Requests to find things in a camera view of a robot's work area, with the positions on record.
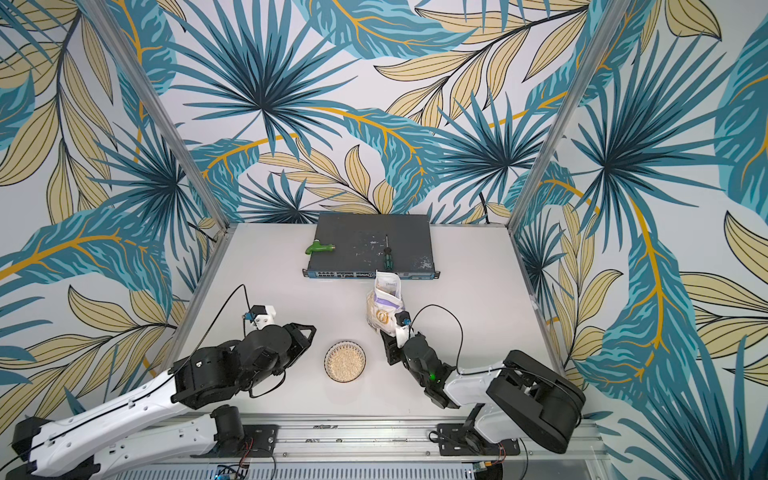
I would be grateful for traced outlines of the clear oats bag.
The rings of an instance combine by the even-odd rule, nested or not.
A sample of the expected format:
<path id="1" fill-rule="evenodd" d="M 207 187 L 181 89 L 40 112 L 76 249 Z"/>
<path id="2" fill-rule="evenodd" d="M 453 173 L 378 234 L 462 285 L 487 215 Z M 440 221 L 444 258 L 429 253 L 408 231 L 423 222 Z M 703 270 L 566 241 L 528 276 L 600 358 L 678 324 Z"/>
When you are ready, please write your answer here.
<path id="1" fill-rule="evenodd" d="M 366 320 L 375 330 L 395 337 L 396 314 L 404 310 L 400 277 L 392 272 L 377 271 L 373 290 L 366 299 Z"/>

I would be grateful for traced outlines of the white patterned breakfast bowl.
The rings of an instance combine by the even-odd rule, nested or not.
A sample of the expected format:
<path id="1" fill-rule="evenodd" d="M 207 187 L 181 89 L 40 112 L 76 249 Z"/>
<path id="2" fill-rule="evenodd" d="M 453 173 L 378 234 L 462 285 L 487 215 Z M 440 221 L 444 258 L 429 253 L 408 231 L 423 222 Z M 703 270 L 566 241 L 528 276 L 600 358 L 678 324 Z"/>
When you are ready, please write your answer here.
<path id="1" fill-rule="evenodd" d="M 326 375 L 337 383 L 350 383 L 357 380 L 364 372 L 366 363 L 363 348 L 349 340 L 332 345 L 323 361 Z"/>

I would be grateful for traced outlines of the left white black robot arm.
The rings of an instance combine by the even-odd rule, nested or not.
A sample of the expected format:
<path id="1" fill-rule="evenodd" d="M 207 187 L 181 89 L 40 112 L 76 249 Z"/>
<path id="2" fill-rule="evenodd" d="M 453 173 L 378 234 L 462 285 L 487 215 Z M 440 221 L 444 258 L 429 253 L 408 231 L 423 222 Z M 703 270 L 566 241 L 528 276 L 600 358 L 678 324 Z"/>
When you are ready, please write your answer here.
<path id="1" fill-rule="evenodd" d="M 178 456 L 236 455 L 246 438 L 228 400 L 284 373 L 315 327 L 269 324 L 242 340 L 202 347 L 156 379 L 67 419 L 30 417 L 14 431 L 20 465 L 9 479 L 103 479 Z"/>

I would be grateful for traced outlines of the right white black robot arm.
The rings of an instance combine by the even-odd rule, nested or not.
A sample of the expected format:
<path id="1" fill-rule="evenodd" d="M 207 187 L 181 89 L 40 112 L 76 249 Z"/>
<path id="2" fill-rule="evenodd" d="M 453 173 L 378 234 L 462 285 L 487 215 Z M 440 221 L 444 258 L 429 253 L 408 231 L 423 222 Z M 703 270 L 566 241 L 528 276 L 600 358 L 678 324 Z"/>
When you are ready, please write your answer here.
<path id="1" fill-rule="evenodd" d="M 402 365 L 441 409 L 471 409 L 459 423 L 430 433 L 443 456 L 486 456 L 519 450 L 527 438 L 564 454 L 580 425 L 586 398 L 574 383 L 520 350 L 477 371 L 460 372 L 441 361 L 420 333 L 405 327 L 379 333 L 387 362 Z"/>

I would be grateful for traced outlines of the green plastic fitting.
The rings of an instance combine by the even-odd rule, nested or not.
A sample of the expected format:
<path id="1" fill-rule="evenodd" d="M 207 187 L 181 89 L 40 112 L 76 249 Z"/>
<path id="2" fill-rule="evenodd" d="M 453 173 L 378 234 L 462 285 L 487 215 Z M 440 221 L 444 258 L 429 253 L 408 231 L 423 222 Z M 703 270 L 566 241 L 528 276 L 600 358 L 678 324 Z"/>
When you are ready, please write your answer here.
<path id="1" fill-rule="evenodd" d="M 305 250 L 306 255 L 313 255 L 316 253 L 328 253 L 333 252 L 336 249 L 334 244 L 324 244 L 320 240 L 315 239 Z"/>

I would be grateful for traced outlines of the aluminium front rail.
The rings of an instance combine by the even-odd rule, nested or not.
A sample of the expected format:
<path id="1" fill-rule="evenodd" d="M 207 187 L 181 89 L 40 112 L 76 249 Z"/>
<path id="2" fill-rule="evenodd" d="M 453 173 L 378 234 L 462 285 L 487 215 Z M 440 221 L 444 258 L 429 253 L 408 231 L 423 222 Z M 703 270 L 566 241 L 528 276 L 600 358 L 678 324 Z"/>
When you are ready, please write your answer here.
<path id="1" fill-rule="evenodd" d="M 568 450 L 553 454 L 524 438 L 521 453 L 497 458 L 441 457 L 428 433 L 457 419 L 281 419 L 252 416 L 246 424 L 279 426 L 267 458 L 156 461 L 103 479 L 612 479 L 596 428 L 576 430 Z"/>

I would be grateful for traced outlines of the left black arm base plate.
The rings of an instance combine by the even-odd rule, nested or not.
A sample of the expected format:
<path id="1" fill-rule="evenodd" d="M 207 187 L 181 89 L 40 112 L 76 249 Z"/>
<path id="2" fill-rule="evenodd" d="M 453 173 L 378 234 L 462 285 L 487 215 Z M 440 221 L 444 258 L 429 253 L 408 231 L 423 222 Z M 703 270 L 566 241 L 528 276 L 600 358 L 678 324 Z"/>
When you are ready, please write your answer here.
<path id="1" fill-rule="evenodd" d="M 213 448 L 193 458 L 267 458 L 274 453 L 278 432 L 276 424 L 224 427 L 214 435 Z"/>

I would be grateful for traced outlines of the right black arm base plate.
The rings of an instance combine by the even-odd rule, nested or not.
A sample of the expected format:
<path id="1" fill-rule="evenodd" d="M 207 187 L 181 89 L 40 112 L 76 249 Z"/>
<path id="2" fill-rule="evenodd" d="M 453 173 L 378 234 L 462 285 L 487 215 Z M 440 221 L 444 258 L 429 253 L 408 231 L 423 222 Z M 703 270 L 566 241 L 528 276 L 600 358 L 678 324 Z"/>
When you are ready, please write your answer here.
<path id="1" fill-rule="evenodd" d="M 438 447 L 441 457 L 506 458 L 521 453 L 517 440 L 506 439 L 491 443 L 472 428 L 460 423 L 441 423 L 428 433 L 428 439 Z"/>

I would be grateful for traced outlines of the green handled screwdriver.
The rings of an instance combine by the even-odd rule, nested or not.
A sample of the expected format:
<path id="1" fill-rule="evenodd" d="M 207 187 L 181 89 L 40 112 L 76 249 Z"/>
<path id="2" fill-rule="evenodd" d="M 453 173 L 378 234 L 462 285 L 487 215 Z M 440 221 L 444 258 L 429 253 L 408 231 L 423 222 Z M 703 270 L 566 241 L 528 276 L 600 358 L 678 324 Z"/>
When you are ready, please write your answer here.
<path id="1" fill-rule="evenodd" d="M 393 272 L 394 271 L 394 261 L 393 261 L 393 255 L 392 255 L 392 249 L 390 247 L 389 237 L 385 236 L 385 247 L 384 247 L 384 270 L 386 272 Z"/>

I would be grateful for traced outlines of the grey network switch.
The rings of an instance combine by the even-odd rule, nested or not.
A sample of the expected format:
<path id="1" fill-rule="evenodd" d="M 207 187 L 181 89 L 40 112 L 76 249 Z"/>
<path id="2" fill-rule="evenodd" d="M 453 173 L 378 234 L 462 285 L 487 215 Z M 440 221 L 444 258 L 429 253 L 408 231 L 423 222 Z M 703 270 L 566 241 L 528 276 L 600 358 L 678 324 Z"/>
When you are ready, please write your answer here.
<path id="1" fill-rule="evenodd" d="M 309 256 L 302 273 L 313 279 L 373 279 L 384 270 L 385 236 L 394 271 L 403 280 L 434 280 L 436 269 L 430 222 L 425 215 L 323 213 L 313 241 L 334 244 L 328 253 Z"/>

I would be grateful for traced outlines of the left aluminium frame post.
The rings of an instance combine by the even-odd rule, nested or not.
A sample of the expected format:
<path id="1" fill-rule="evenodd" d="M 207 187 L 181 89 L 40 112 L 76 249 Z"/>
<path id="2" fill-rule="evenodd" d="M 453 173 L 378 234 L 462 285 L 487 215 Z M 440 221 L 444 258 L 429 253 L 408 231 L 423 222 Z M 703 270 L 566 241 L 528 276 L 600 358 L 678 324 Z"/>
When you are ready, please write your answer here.
<path id="1" fill-rule="evenodd" d="M 174 126 L 171 117 L 165 110 L 160 97 L 151 85 L 149 77 L 140 65 L 129 46 L 128 39 L 122 33 L 119 25 L 108 8 L 106 1 L 85 0 L 82 2 L 85 12 L 93 21 L 95 29 L 113 54 L 117 65 L 123 70 L 129 82 L 137 93 L 138 100 L 143 102 L 147 113 L 154 121 L 159 133 L 164 137 L 180 166 L 186 172 L 191 185 L 199 194 L 205 209 L 217 223 L 226 231 L 230 224 L 228 218 L 207 186 L 200 170 L 196 166 L 190 151 L 184 144 Z"/>

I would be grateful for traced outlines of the aluminium frame post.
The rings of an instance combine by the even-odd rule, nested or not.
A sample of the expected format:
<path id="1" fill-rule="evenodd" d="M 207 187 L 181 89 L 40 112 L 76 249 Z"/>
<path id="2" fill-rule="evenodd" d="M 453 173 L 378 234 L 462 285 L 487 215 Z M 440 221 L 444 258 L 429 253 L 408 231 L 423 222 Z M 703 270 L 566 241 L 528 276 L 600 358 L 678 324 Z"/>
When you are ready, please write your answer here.
<path id="1" fill-rule="evenodd" d="M 137 93 L 138 100 L 143 102 L 147 113 L 154 121 L 159 133 L 164 137 L 180 166 L 186 172 L 191 185 L 199 194 L 205 209 L 217 223 L 226 231 L 230 224 L 228 218 L 207 186 L 200 170 L 196 166 L 190 151 L 184 144 L 174 126 L 171 117 L 165 110 L 160 97 L 151 85 L 149 77 L 140 65 L 129 46 L 128 39 L 122 33 L 119 25 L 108 8 L 106 1 L 85 0 L 82 2 L 85 12 L 93 21 L 95 29 L 113 54 L 117 65 L 123 70 L 129 82 Z"/>
<path id="2" fill-rule="evenodd" d="M 512 211 L 507 224 L 507 231 L 513 239 L 525 217 L 528 206 L 536 195 L 538 184 L 545 174 L 550 160 L 556 151 L 557 145 L 563 137 L 563 133 L 576 112 L 584 97 L 589 83 L 597 72 L 603 54 L 608 50 L 613 35 L 618 30 L 623 15 L 627 12 L 630 2 L 628 0 L 611 1 L 605 10 L 595 36 L 585 52 L 582 67 L 573 77 L 569 90 L 566 92 L 563 102 L 554 118 L 551 129 L 542 144 L 539 154 L 529 170 L 529 176 L 523 186 L 515 208 Z"/>

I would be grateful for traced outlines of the right aluminium frame post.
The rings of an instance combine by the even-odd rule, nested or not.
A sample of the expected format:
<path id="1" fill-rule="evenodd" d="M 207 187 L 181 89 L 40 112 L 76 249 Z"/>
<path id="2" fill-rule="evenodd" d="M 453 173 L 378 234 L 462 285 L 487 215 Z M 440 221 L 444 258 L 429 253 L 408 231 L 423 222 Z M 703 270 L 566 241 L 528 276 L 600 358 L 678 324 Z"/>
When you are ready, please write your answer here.
<path id="1" fill-rule="evenodd" d="M 529 170 L 529 176 L 523 186 L 515 208 L 512 211 L 507 224 L 507 231 L 513 239 L 525 217 L 528 206 L 536 195 L 538 184 L 545 174 L 550 160 L 556 151 L 557 145 L 563 137 L 563 133 L 576 112 L 584 97 L 589 83 L 597 72 L 603 54 L 608 50 L 613 35 L 618 30 L 623 15 L 627 12 L 630 2 L 628 0 L 611 1 L 605 10 L 595 36 L 585 52 L 582 67 L 573 77 L 569 90 L 566 92 L 563 102 L 554 118 L 551 129 L 542 144 L 539 154 Z"/>

